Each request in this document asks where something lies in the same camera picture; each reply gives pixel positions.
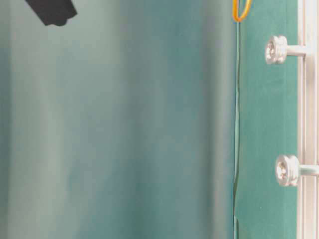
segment metal rod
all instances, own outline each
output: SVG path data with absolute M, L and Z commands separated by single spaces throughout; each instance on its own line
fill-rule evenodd
M 319 165 L 300 165 L 301 176 L 319 176 Z
M 299 46 L 299 45 L 287 46 L 288 56 L 305 56 L 306 53 L 307 53 L 307 48 L 305 46 Z

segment screw head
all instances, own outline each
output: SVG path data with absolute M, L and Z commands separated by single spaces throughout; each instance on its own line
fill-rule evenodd
M 272 36 L 265 48 L 267 64 L 282 64 L 287 57 L 287 39 L 285 36 Z
M 277 182 L 281 186 L 297 186 L 300 177 L 300 164 L 293 155 L 280 155 L 277 157 L 275 173 Z

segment silver bolt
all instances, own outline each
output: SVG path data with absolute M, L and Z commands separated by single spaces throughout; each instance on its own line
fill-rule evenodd
M 265 48 L 265 59 L 267 64 L 282 64 L 288 56 L 305 56 L 306 47 L 288 45 L 285 36 L 272 36 Z
M 300 176 L 319 176 L 319 165 L 300 165 L 293 155 L 280 155 L 276 160 L 276 179 L 282 186 L 297 186 Z

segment green backdrop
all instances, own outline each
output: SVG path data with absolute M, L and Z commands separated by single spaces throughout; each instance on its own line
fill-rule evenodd
M 45 27 L 0 1 L 0 237 L 230 238 L 234 154 L 213 157 L 210 89 L 231 86 L 233 145 L 231 1 L 73 2 Z M 217 32 L 231 36 L 221 62 Z M 218 181 L 211 162 L 227 164 Z
M 254 0 L 239 26 L 239 239 L 296 238 L 297 190 L 277 184 L 274 165 L 279 154 L 297 153 L 297 58 L 267 65 L 264 49 L 271 35 L 297 44 L 297 10 L 297 0 Z

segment cylindrical standoff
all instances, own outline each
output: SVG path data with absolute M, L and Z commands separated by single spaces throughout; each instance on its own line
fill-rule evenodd
M 267 64 L 282 64 L 288 56 L 305 56 L 306 47 L 299 45 L 288 45 L 285 36 L 272 36 L 265 48 L 265 59 Z
M 276 179 L 282 186 L 297 186 L 300 176 L 319 176 L 319 165 L 300 165 L 293 155 L 280 155 L 276 160 Z

